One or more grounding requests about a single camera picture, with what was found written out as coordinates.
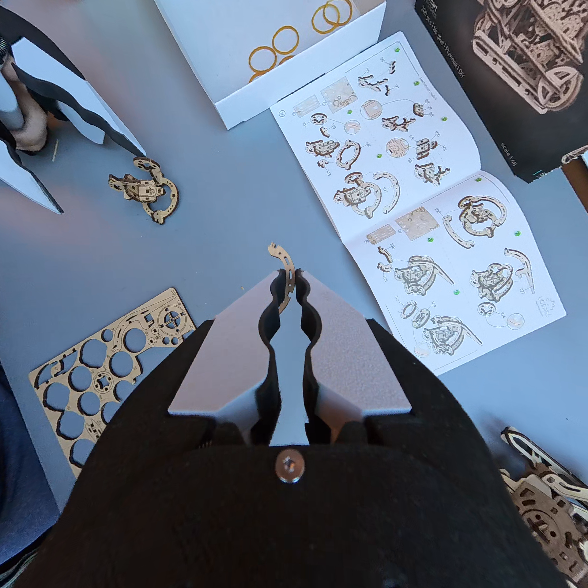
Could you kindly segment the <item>laser-cut wooden parts sheet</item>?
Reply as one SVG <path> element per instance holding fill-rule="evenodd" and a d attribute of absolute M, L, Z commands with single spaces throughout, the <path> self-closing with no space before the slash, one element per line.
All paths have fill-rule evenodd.
<path fill-rule="evenodd" d="M 75 477 L 143 372 L 139 356 L 175 349 L 195 329 L 169 288 L 29 373 Z"/>

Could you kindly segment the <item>curved wooden model part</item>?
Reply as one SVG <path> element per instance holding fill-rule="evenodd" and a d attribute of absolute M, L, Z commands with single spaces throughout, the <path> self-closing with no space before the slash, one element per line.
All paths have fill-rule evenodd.
<path fill-rule="evenodd" d="M 282 246 L 272 242 L 268 246 L 268 253 L 274 258 L 279 259 L 283 263 L 285 270 L 285 295 L 282 303 L 279 306 L 279 313 L 281 314 L 287 308 L 290 302 L 290 295 L 295 290 L 296 269 L 290 254 L 288 254 Z"/>

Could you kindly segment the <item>white cardboard box tray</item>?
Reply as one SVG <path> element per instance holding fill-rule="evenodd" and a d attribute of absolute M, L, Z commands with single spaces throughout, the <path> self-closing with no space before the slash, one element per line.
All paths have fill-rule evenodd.
<path fill-rule="evenodd" d="M 360 15 L 249 83 L 247 59 L 276 28 L 297 25 L 315 1 L 156 1 L 224 125 L 231 129 L 378 41 L 385 1 L 354 1 Z"/>

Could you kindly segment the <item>brown wooden strip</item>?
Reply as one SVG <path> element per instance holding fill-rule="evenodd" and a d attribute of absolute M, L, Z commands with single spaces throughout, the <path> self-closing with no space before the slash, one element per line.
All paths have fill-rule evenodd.
<path fill-rule="evenodd" d="M 562 165 L 562 171 L 587 210 L 587 166 L 582 157 Z"/>

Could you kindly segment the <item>large wooden gear model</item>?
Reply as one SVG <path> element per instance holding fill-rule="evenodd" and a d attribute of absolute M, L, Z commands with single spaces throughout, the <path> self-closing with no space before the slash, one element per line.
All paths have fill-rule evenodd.
<path fill-rule="evenodd" d="M 500 470 L 518 512 L 568 586 L 587 587 L 587 485 L 517 429 L 501 438 L 530 463 L 517 481 Z"/>

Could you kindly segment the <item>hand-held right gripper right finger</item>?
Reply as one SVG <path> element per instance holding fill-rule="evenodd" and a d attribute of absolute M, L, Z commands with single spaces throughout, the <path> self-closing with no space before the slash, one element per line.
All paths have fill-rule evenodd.
<path fill-rule="evenodd" d="M 363 314 L 309 272 L 296 271 L 310 443 L 332 443 L 348 422 L 409 413 L 411 404 Z"/>

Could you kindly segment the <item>black model kit box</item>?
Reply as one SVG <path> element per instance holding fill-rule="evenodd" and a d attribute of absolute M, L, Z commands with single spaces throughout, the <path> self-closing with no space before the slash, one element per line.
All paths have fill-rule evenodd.
<path fill-rule="evenodd" d="M 587 151 L 587 1 L 416 1 L 513 173 Z"/>

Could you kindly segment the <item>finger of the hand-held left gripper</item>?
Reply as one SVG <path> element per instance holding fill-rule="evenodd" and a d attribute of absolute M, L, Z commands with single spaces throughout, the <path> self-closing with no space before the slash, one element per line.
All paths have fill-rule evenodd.
<path fill-rule="evenodd" d="M 83 77 L 26 38 L 12 45 L 12 55 L 19 80 L 47 99 L 47 108 L 55 116 L 64 115 L 94 143 L 102 144 L 107 135 L 134 155 L 145 155 L 138 140 Z"/>
<path fill-rule="evenodd" d="M 12 147 L 1 140 L 1 180 L 22 195 L 57 214 L 63 209 L 39 179 L 24 167 Z"/>

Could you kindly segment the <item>person's dark blue clothing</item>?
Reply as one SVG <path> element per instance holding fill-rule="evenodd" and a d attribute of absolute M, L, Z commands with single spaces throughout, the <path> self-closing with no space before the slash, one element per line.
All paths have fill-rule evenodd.
<path fill-rule="evenodd" d="M 59 518 L 13 392 L 1 368 L 1 587 L 12 587 Z"/>

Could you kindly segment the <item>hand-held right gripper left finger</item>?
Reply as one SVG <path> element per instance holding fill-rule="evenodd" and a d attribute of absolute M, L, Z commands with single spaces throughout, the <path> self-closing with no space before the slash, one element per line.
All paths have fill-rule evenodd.
<path fill-rule="evenodd" d="M 246 442 L 269 444 L 281 411 L 270 341 L 280 327 L 282 299 L 280 270 L 217 315 L 168 408 L 170 415 L 235 423 Z"/>

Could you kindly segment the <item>small wooden model subassembly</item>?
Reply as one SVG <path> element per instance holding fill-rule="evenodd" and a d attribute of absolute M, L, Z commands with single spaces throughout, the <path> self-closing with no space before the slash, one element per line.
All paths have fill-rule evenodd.
<path fill-rule="evenodd" d="M 164 224 L 165 219 L 177 207 L 179 199 L 178 188 L 173 181 L 164 176 L 159 164 L 153 159 L 138 156 L 133 159 L 133 163 L 137 168 L 149 172 L 151 180 L 140 180 L 130 174 L 126 174 L 123 178 L 117 178 L 110 174 L 108 181 L 109 187 L 122 192 L 126 200 L 141 203 L 145 212 L 154 222 Z M 166 194 L 166 187 L 170 191 L 171 202 L 169 206 L 162 210 L 152 210 L 150 204 L 155 203 L 159 197 Z"/>

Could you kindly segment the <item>white instruction booklet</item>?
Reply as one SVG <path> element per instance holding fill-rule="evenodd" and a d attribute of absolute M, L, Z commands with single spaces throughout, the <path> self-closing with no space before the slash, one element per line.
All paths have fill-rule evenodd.
<path fill-rule="evenodd" d="M 271 111 L 393 334 L 436 375 L 566 315 L 515 197 L 404 34 Z"/>

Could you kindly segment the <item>group of yellow rubber bands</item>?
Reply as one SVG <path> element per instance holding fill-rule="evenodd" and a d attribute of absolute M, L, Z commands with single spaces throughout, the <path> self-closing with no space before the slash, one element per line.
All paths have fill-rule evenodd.
<path fill-rule="evenodd" d="M 348 25 L 360 15 L 354 1 L 315 1 L 316 7 L 303 10 L 297 25 L 284 24 L 273 32 L 266 45 L 254 47 L 247 59 L 249 83 L 266 75 L 298 53 Z"/>

